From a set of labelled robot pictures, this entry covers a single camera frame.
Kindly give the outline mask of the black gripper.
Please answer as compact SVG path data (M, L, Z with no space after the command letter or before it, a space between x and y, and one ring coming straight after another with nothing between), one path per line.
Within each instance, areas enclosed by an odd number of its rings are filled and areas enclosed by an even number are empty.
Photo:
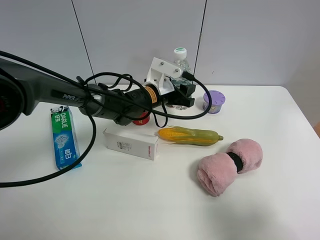
M173 90L164 95L160 95L157 87L151 84L150 81L147 81L147 79L144 80L143 86L151 97L153 107L159 107L163 101L165 104L183 107L192 107L195 103L195 99L191 97L196 90L194 84L181 84L179 90L183 94L175 93L175 90Z

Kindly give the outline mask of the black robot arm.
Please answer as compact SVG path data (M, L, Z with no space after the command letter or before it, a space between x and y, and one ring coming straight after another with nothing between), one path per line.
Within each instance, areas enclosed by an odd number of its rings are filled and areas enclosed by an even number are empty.
M126 126L154 112L161 104L192 107L195 77L175 63L155 58L143 84L121 90L93 84L91 79L67 78L31 61L0 53L0 127L21 114L30 115L38 103L73 106L86 116Z

